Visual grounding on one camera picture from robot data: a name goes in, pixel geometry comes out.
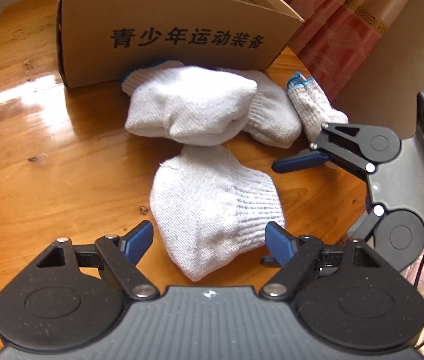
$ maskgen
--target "glossy wooden tabletop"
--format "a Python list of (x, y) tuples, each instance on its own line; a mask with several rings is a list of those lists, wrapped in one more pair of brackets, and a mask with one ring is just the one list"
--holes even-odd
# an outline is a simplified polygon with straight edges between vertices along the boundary
[[(154, 223), (149, 192), (160, 164), (182, 145), (137, 137), (124, 130), (129, 106), (117, 81), (68, 91), (57, 70), (56, 0), (28, 0), (0, 17), (0, 290), (58, 237), (76, 244), (124, 234), (146, 219)], [(308, 74), (285, 49), (268, 69), (285, 87)], [(364, 209), (365, 184), (325, 166), (275, 174), (274, 158), (306, 147), (302, 136), (284, 150), (241, 133), (227, 142), (245, 166), (276, 183), (289, 232), (335, 243)], [(275, 269), (259, 265), (265, 247), (192, 284), (170, 261), (160, 234), (138, 267), (161, 290), (169, 284), (253, 285)]]

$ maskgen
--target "patterned curtain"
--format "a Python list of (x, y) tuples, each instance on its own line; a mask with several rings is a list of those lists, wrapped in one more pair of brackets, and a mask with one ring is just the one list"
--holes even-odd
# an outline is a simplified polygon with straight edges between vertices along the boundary
[(332, 101), (408, 0), (293, 0), (305, 20), (289, 47)]

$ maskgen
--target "ribbed gray plastic surface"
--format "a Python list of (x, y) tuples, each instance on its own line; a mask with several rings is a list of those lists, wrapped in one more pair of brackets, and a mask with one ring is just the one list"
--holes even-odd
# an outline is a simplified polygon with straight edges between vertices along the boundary
[[(135, 303), (115, 330), (88, 347), (30, 354), (12, 347), (0, 360), (352, 360), (312, 337), (290, 307), (259, 299), (251, 287), (171, 287), (155, 301)], [(374, 357), (419, 360), (407, 349)]]
[(419, 127), (414, 137), (402, 141), (395, 160), (380, 164), (369, 176), (369, 185), (373, 204), (410, 210), (424, 221), (424, 135)]

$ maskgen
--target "cardboard box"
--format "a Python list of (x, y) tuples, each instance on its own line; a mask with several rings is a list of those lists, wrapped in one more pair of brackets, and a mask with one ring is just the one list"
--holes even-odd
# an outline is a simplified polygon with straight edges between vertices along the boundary
[(262, 70), (302, 22), (283, 0), (59, 0), (59, 71), (75, 88), (167, 59)]

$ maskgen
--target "blue gripper pad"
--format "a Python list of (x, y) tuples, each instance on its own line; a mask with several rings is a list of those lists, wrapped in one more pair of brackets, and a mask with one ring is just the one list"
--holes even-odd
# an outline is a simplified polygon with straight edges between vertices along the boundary
[(301, 151), (292, 157), (275, 160), (272, 163), (272, 170), (275, 173), (288, 173), (296, 170), (309, 169), (324, 165), (330, 161), (330, 157), (319, 151)]
[(286, 265), (297, 252), (297, 239), (275, 222), (265, 227), (265, 244), (280, 266)]
[(154, 240), (154, 227), (149, 221), (142, 221), (129, 233), (121, 237), (119, 248), (127, 259), (137, 265)]

